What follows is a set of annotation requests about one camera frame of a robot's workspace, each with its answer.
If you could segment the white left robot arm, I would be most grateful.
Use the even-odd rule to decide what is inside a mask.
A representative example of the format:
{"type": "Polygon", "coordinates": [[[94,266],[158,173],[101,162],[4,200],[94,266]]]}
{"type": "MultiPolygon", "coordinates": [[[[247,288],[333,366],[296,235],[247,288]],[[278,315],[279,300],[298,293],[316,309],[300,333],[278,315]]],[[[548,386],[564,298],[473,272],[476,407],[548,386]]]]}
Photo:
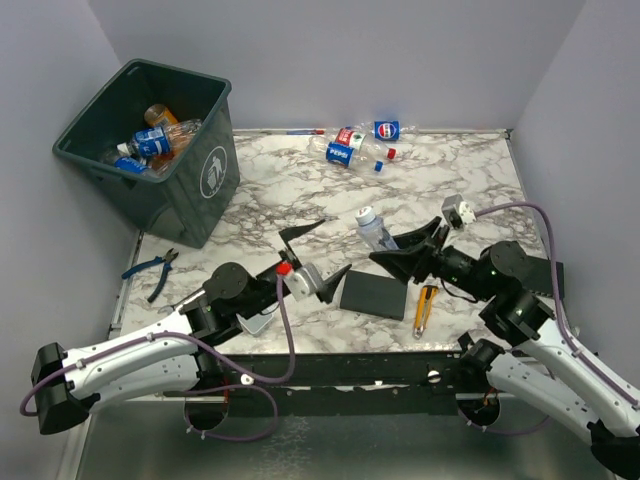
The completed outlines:
{"type": "Polygon", "coordinates": [[[57,342],[40,347],[20,414],[36,418],[40,434],[53,435],[120,401],[164,392],[210,394],[220,385],[221,371],[203,359],[206,354],[247,374],[217,346],[240,335],[244,321],[272,306],[283,309],[286,296],[331,303],[350,270],[344,266],[323,278],[291,247],[279,257],[257,275],[237,262],[219,265],[167,316],[131,334],[69,350],[57,342]]]}

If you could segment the blue label bottle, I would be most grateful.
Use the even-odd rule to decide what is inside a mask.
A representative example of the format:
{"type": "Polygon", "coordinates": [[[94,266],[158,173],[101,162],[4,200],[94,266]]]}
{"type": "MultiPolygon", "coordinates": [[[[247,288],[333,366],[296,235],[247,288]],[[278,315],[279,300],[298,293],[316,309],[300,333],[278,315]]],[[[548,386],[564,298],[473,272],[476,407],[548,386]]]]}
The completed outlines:
{"type": "Polygon", "coordinates": [[[142,158],[164,155],[171,151],[168,136],[162,127],[138,131],[129,141],[118,144],[116,149],[125,156],[142,158]]]}
{"type": "Polygon", "coordinates": [[[133,157],[123,155],[118,150],[105,151],[102,154],[100,161],[129,173],[143,175],[146,177],[156,177],[156,173],[150,167],[133,157]]]}

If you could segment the clear crushed water bottle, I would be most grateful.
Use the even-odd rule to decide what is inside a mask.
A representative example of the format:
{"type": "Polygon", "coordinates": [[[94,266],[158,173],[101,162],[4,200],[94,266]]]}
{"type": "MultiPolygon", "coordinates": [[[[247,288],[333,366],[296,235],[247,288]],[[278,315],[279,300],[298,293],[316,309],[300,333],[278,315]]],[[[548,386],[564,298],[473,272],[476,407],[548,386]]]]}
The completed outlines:
{"type": "Polygon", "coordinates": [[[374,252],[395,251],[399,247],[391,236],[383,219],[378,216],[371,206],[366,206],[355,214],[357,232],[362,240],[374,252]]]}

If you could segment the big orange bottle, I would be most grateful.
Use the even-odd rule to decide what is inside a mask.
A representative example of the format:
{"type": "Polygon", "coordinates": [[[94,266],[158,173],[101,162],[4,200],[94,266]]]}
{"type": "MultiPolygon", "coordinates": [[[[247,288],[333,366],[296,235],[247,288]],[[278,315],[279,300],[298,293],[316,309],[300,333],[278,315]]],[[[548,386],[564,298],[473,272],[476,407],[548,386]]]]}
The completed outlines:
{"type": "Polygon", "coordinates": [[[157,174],[164,174],[190,144],[201,126],[202,121],[200,119],[192,119],[164,126],[163,130],[168,138],[169,151],[154,156],[149,166],[157,174]]]}

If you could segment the small orange juice bottle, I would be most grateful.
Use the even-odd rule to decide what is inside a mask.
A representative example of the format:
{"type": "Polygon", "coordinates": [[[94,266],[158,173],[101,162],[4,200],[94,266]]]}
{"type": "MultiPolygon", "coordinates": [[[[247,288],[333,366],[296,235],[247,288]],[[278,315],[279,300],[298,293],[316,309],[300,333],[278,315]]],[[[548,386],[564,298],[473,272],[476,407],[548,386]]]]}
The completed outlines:
{"type": "Polygon", "coordinates": [[[175,125],[178,120],[164,104],[153,104],[144,112],[144,120],[151,127],[175,125]]]}

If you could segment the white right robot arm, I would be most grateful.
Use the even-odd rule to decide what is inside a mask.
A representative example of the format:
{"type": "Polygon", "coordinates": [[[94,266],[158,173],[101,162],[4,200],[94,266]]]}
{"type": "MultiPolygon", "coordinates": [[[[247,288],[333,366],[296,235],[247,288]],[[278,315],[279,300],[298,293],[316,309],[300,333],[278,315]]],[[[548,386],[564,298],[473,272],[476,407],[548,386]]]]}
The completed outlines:
{"type": "Polygon", "coordinates": [[[397,280],[434,277],[485,306],[479,316],[492,334],[551,371],[530,370],[492,342],[477,341],[459,367],[461,383],[487,385],[514,395],[549,415],[586,442],[595,459],[616,476],[639,476],[639,390],[587,349],[523,284],[528,257],[515,241],[501,241],[473,258],[445,245],[440,218],[395,237],[396,249],[370,259],[397,280]]]}

